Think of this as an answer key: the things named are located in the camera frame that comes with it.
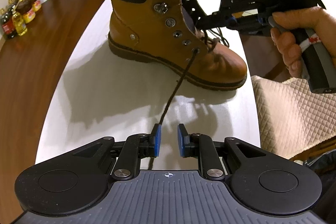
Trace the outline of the person's right hand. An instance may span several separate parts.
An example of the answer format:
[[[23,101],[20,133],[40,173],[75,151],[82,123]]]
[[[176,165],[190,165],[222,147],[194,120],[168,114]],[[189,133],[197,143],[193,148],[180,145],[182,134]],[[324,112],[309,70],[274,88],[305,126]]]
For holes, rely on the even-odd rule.
[[[333,62],[335,62],[335,18],[321,7],[276,12],[275,22],[285,28],[280,32],[277,28],[270,30],[272,40],[282,54],[284,64],[292,77],[300,78],[302,73],[301,49],[290,32],[296,28],[311,28],[319,36]]]

